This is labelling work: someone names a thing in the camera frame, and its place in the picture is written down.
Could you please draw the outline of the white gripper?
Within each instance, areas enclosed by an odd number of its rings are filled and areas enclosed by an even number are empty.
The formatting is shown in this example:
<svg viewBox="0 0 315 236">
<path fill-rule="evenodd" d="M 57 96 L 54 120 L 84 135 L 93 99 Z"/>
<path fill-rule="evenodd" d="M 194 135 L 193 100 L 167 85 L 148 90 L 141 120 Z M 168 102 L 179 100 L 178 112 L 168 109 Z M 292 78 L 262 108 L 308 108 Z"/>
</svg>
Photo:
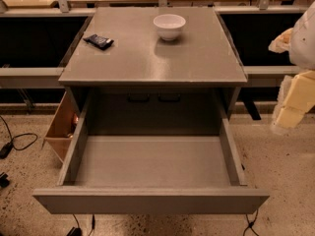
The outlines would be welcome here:
<svg viewBox="0 0 315 236">
<path fill-rule="evenodd" d="M 315 70 L 315 2 L 293 28 L 278 35 L 268 49 L 275 53 L 288 51 L 292 64 Z M 315 106 L 315 71 L 305 71 L 294 77 L 285 76 L 275 107 L 275 126 L 295 128 L 304 115 Z"/>
</svg>

